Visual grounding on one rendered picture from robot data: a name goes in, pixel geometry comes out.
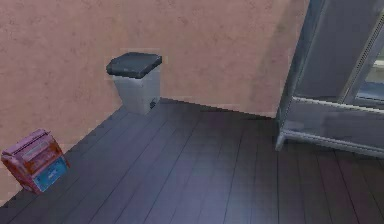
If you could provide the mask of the red and blue box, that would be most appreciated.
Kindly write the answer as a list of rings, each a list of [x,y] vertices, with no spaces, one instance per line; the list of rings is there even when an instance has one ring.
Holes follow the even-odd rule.
[[[1,161],[25,190],[35,194],[45,192],[70,167],[55,138],[44,129],[3,150]]]

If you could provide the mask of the white bin with black lid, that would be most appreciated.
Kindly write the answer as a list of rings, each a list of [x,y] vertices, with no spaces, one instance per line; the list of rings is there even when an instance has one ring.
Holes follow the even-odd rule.
[[[123,106],[130,113],[147,114],[160,99],[158,54],[128,52],[113,58],[106,66]]]

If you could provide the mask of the grey glass-door cabinet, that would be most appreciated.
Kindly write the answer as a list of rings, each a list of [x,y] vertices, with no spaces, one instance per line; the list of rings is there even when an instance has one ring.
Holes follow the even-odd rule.
[[[384,158],[384,0],[310,0],[275,149],[304,141]]]

